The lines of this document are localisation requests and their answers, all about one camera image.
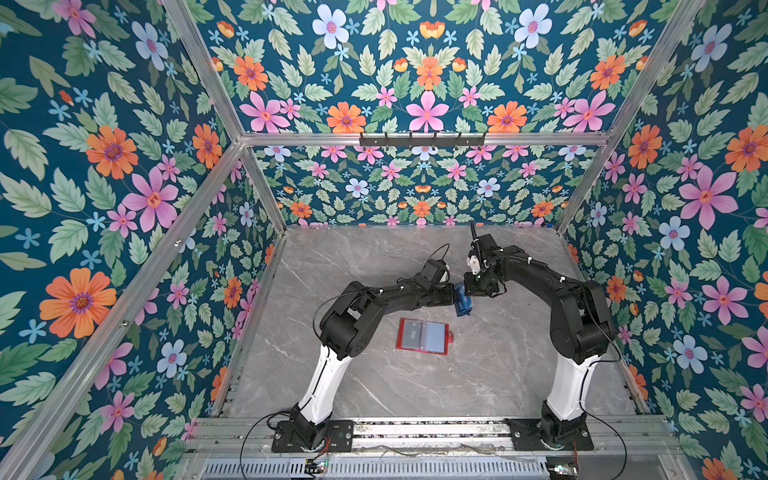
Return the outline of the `red leather card holder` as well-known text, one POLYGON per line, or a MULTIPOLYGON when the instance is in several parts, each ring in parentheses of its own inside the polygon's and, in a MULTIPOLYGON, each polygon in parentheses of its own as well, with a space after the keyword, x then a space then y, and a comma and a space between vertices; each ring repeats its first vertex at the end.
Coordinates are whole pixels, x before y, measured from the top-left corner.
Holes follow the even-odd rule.
POLYGON ((450 326, 446 323, 402 318, 399 324, 396 348, 399 350, 444 356, 448 354, 449 346, 453 341, 453 332, 450 330, 450 326), (415 320, 423 323, 422 348, 420 350, 408 350, 403 349, 400 346, 402 325, 405 320, 415 320))

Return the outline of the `black VIP credit card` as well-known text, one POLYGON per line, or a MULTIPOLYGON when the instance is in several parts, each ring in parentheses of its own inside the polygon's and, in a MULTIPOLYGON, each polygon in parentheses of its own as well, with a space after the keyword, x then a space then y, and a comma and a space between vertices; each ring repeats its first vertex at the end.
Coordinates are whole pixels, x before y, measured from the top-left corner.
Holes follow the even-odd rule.
POLYGON ((415 320, 405 320, 402 325, 400 346, 408 350, 420 350, 422 348, 423 323, 415 320))

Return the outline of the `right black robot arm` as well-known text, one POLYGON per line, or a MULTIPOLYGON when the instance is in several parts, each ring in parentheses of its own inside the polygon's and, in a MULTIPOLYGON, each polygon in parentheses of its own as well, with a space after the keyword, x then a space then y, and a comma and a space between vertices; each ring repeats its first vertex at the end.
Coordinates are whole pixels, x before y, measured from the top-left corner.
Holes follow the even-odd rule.
POLYGON ((559 273, 517 246, 500 247, 489 235, 472 242, 464 275, 472 297, 494 298, 517 283, 550 308, 549 336, 558 354, 551 390, 537 426, 547 448, 564 447, 588 433, 585 400, 595 367, 617 334, 600 285, 559 273))

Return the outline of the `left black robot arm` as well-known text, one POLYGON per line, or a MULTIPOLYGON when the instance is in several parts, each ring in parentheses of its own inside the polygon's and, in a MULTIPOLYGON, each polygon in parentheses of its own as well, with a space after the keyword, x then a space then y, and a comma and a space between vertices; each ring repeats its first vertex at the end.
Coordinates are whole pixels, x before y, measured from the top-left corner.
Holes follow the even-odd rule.
POLYGON ((429 284, 415 278, 386 287, 350 283, 320 321, 320 353, 310 383, 292 407, 289 425, 294 441, 314 450, 326 437, 333 402, 352 359, 369 345, 384 316, 454 303, 454 285, 429 284))

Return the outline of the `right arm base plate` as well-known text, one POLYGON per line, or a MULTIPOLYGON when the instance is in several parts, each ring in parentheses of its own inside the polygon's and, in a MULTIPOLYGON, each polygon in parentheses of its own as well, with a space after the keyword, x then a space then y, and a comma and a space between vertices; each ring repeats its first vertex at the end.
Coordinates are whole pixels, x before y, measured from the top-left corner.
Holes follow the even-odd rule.
POLYGON ((585 418, 561 422, 554 418, 504 419, 516 451, 593 451, 585 418))

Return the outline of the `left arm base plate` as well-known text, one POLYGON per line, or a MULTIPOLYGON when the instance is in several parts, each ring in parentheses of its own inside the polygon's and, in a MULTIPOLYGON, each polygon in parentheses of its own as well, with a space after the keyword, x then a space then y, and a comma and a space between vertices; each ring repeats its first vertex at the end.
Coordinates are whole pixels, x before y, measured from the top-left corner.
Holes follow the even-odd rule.
POLYGON ((272 453, 348 453, 352 450, 355 423, 327 420, 320 425, 284 420, 278 423, 272 453))

